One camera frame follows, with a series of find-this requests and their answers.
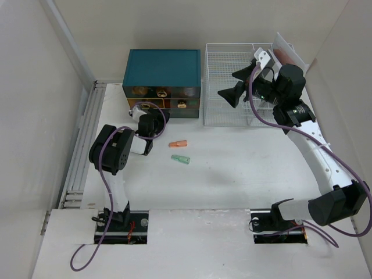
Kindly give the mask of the orange transparent stapler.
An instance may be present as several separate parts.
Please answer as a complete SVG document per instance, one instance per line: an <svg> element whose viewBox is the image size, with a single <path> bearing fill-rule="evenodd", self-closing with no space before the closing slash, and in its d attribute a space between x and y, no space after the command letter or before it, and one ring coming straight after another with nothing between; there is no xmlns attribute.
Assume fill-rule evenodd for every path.
<svg viewBox="0 0 372 279"><path fill-rule="evenodd" d="M187 140L181 140L181 141L174 141L169 143L170 148L181 148L188 146Z"/></svg>

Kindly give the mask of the teal drawer cabinet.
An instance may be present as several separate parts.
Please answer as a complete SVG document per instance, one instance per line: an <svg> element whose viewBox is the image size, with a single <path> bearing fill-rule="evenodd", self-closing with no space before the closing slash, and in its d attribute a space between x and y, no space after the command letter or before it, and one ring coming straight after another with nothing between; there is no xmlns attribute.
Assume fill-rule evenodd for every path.
<svg viewBox="0 0 372 279"><path fill-rule="evenodd" d="M122 83L129 106L157 106L171 118L199 117L201 51L199 49L132 49Z"/></svg>

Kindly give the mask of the clear mesh zip pouch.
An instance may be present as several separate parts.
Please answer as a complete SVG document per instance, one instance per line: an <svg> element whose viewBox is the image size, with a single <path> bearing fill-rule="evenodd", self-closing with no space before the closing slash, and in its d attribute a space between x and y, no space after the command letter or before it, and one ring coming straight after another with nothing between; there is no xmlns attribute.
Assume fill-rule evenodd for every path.
<svg viewBox="0 0 372 279"><path fill-rule="evenodd" d="M293 47L286 42L286 40L277 33L273 42L273 53L278 61L284 66L292 64L300 67L304 74L307 73L310 64L306 64L302 58L295 52Z"/></svg>

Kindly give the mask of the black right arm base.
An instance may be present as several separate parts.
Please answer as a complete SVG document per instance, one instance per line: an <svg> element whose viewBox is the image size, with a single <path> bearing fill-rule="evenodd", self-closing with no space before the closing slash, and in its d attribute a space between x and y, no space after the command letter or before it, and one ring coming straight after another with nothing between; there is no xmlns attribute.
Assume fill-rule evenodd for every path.
<svg viewBox="0 0 372 279"><path fill-rule="evenodd" d="M278 206L291 199L274 203L269 209L251 209L249 230L254 244L307 244L306 231L294 220L284 220Z"/></svg>

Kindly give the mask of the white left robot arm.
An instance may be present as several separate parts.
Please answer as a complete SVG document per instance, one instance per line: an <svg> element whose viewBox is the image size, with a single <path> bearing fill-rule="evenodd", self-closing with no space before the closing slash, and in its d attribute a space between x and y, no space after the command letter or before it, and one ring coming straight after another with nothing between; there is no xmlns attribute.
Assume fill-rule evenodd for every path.
<svg viewBox="0 0 372 279"><path fill-rule="evenodd" d="M161 135L168 123L170 113L164 109L142 110L134 107L129 115L138 123L137 130L117 130L113 125L103 126L90 152L89 161L96 170L115 176L127 164L129 154L146 156L153 147L153 140Z"/></svg>

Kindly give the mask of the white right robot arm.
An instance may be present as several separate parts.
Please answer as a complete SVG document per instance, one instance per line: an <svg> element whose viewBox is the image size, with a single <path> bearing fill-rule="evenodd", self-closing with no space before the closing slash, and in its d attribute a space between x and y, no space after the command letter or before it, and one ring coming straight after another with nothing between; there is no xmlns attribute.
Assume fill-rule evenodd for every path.
<svg viewBox="0 0 372 279"><path fill-rule="evenodd" d="M282 129L296 145L320 192L314 199L286 199L272 204L271 226L282 229L292 220L313 220L320 226L332 226L356 215L364 202L371 202L370 190L366 182L331 151L321 135L314 113L301 99L306 83L302 69L292 64L284 65L272 81L262 77L261 71L265 69L261 62L251 61L248 67L232 74L238 79L236 85L220 90L218 94L234 108L244 96L254 115L258 114L254 97L272 104L275 122L260 121Z"/></svg>

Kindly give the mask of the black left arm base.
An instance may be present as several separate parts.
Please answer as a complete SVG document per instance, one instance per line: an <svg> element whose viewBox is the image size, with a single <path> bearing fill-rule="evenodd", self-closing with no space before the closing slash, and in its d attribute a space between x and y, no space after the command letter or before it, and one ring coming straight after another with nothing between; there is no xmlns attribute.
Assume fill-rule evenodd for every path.
<svg viewBox="0 0 372 279"><path fill-rule="evenodd" d="M92 217L96 222L94 243L98 244L103 236L108 221L109 212L99 212L97 217ZM149 212L148 211L126 211L123 222L117 221L118 214L114 213L113 220L109 224L102 244L123 245L145 245L148 240Z"/></svg>

